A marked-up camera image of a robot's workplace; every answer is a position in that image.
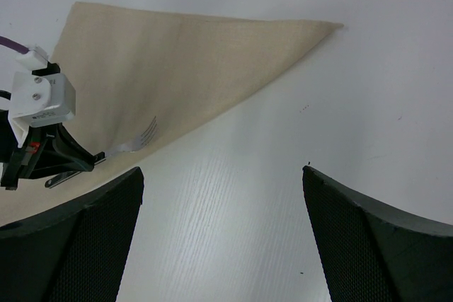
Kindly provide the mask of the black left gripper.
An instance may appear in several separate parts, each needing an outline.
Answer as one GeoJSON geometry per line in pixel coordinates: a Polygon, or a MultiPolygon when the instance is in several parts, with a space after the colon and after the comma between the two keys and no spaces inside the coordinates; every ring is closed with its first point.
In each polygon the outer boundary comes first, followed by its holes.
{"type": "Polygon", "coordinates": [[[91,172],[95,159],[62,123],[30,128],[24,145],[19,146],[8,121],[8,110],[1,109],[1,187],[5,190],[17,190],[20,179],[91,172]]]}

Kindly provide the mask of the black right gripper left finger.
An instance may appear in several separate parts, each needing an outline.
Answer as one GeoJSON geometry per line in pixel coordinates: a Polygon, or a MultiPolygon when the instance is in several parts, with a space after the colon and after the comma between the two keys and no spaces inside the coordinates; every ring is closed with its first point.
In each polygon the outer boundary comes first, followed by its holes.
{"type": "Polygon", "coordinates": [[[135,167],[1,227],[2,301],[115,301],[142,205],[135,167]]]}

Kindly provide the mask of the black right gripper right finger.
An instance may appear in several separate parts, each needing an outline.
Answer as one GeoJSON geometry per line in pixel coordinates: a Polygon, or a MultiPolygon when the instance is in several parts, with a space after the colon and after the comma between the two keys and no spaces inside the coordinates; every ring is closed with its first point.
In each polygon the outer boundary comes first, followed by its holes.
{"type": "Polygon", "coordinates": [[[332,301],[451,301],[452,226],[305,166],[302,186],[332,301]]]}

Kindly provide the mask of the silver fork black handle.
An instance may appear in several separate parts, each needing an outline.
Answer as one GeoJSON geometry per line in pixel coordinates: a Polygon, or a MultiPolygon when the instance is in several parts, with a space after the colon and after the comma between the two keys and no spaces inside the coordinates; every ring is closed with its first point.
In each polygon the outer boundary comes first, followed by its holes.
{"type": "MultiPolygon", "coordinates": [[[[102,151],[96,154],[94,166],[101,164],[102,162],[106,161],[109,157],[115,156],[119,153],[133,153],[135,151],[143,149],[151,142],[151,140],[156,135],[157,131],[158,131],[157,120],[156,117],[154,117],[153,120],[150,122],[149,126],[141,134],[138,134],[135,138],[132,138],[123,144],[114,146],[108,149],[107,151],[102,151]]],[[[45,187],[46,188],[56,187],[61,183],[70,180],[71,178],[81,173],[82,171],[75,170],[61,173],[47,180],[45,182],[45,187]]]]}

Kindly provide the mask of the beige cloth napkin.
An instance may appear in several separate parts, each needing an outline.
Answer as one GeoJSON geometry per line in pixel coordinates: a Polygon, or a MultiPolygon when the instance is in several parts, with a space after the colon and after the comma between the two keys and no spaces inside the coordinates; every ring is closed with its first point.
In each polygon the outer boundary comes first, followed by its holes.
{"type": "Polygon", "coordinates": [[[129,141],[151,123],[156,133],[142,150],[54,189],[21,180],[16,190],[2,190],[1,223],[55,207],[129,170],[277,79],[339,27],[75,3],[52,55],[76,89],[76,115],[66,129],[91,153],[129,141]]]}

